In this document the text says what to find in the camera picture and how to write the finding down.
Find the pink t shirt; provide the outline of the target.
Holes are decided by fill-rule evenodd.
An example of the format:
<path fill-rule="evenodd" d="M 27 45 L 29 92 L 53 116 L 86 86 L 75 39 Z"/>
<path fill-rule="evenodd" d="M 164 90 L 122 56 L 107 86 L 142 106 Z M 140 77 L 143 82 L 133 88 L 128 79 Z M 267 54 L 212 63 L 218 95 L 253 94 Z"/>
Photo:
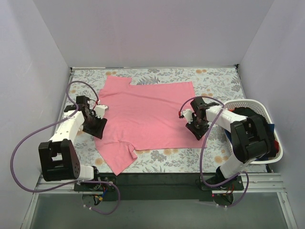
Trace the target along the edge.
<path fill-rule="evenodd" d="M 109 109 L 102 139 L 95 139 L 95 145 L 115 175 L 137 159 L 135 151 L 202 146 L 178 116 L 182 104 L 195 96 L 192 82 L 131 82 L 129 77 L 108 76 L 99 92 Z"/>

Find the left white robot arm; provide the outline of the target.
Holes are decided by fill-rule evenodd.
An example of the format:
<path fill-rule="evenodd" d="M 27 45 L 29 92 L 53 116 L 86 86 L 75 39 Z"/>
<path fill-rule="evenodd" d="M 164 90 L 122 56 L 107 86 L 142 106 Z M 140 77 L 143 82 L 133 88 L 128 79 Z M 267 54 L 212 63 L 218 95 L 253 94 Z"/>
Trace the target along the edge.
<path fill-rule="evenodd" d="M 45 181 L 94 180 L 97 168 L 80 163 L 73 142 L 79 131 L 102 139 L 107 123 L 104 115 L 108 109 L 103 104 L 91 109 L 86 96 L 77 96 L 76 104 L 65 107 L 67 120 L 60 123 L 50 140 L 40 143 L 38 148 Z"/>

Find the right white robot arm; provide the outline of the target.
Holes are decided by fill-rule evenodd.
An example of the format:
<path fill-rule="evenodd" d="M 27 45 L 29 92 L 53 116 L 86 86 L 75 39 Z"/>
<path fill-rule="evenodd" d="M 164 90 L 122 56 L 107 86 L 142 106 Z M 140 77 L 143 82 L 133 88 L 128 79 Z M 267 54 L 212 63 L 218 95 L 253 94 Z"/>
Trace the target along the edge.
<path fill-rule="evenodd" d="M 186 127 L 197 140 L 203 140 L 205 147 L 214 125 L 218 125 L 231 134 L 232 154 L 217 168 L 214 177 L 202 182 L 208 187 L 219 187 L 240 174 L 244 168 L 256 159 L 270 153 L 274 140 L 270 138 L 270 129 L 259 115 L 244 116 L 225 108 L 225 104 L 215 98 L 210 103 L 205 96 L 196 96 L 187 100 L 191 109 L 180 108 L 178 116 L 186 119 Z"/>

